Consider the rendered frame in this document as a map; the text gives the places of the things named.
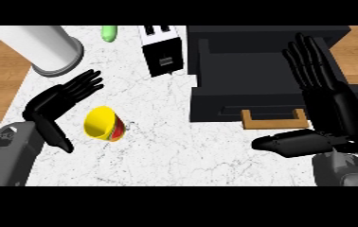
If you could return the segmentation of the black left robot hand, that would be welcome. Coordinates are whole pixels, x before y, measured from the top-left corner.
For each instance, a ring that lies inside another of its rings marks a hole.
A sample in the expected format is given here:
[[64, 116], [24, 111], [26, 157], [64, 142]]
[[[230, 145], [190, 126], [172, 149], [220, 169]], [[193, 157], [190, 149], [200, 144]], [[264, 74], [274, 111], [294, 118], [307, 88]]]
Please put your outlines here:
[[91, 69], [66, 84], [46, 89], [27, 103], [23, 117], [36, 123], [38, 131], [46, 144], [61, 148], [67, 153], [73, 144], [57, 123], [60, 117], [76, 104], [104, 88], [101, 72]]

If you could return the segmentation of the dark grey cabinet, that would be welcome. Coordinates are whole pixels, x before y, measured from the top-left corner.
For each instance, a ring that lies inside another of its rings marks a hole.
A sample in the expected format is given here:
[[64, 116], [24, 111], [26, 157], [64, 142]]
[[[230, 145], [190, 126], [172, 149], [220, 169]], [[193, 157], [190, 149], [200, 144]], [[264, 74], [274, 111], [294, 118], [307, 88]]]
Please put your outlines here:
[[350, 31], [350, 26], [187, 26], [189, 72], [197, 74], [202, 40], [209, 41], [214, 53], [273, 53], [282, 51], [298, 33], [323, 38], [332, 47]]

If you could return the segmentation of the black and white toaster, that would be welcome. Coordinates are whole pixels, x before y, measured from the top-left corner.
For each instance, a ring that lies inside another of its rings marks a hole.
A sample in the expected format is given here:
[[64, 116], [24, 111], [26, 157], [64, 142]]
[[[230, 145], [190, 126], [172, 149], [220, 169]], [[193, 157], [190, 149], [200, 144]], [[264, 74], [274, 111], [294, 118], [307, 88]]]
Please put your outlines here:
[[140, 26], [141, 48], [152, 77], [184, 68], [183, 39], [175, 26]]

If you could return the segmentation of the yellow and red cup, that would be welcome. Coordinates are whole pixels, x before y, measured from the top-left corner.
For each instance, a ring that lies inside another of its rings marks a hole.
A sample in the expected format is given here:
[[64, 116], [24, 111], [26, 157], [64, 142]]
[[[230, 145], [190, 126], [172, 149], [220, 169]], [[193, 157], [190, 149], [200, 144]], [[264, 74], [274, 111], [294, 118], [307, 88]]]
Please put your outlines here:
[[85, 133], [89, 137], [116, 142], [125, 135], [126, 127], [116, 111], [109, 106], [94, 108], [85, 119]]

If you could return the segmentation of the green vegetable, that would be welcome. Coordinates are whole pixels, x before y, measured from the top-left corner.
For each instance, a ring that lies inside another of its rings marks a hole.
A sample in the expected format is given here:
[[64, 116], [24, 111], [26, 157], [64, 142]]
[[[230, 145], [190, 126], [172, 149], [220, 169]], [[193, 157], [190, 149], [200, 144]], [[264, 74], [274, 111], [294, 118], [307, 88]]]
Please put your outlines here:
[[116, 40], [116, 35], [118, 35], [118, 26], [103, 26], [101, 28], [103, 40], [112, 43]]

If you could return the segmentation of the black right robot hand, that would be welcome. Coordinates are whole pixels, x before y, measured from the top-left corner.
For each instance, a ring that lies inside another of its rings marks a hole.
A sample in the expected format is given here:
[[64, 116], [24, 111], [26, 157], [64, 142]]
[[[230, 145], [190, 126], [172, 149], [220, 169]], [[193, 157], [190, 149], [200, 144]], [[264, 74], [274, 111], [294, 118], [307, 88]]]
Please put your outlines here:
[[358, 97], [338, 80], [332, 63], [311, 36], [295, 35], [283, 50], [314, 128], [257, 138], [252, 148], [286, 158], [338, 150], [358, 153]]

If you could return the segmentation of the dark grey open drawer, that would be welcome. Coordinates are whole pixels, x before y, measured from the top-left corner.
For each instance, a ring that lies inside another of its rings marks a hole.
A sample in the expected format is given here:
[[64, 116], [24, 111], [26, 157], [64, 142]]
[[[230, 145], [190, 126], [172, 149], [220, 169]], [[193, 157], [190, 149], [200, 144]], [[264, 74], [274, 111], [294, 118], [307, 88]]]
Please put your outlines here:
[[249, 50], [217, 52], [199, 41], [197, 86], [191, 121], [233, 122], [249, 110], [257, 119], [291, 119], [305, 107], [301, 89], [282, 51], [288, 41], [257, 44]]

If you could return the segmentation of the white cylindrical canister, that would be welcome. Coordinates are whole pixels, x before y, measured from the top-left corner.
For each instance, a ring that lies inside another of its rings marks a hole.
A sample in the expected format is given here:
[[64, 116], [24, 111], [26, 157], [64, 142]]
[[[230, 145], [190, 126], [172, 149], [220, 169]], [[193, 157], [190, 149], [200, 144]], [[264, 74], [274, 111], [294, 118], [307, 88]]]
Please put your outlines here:
[[36, 72], [54, 78], [67, 74], [85, 56], [85, 46], [61, 26], [0, 26], [0, 41], [30, 61]]

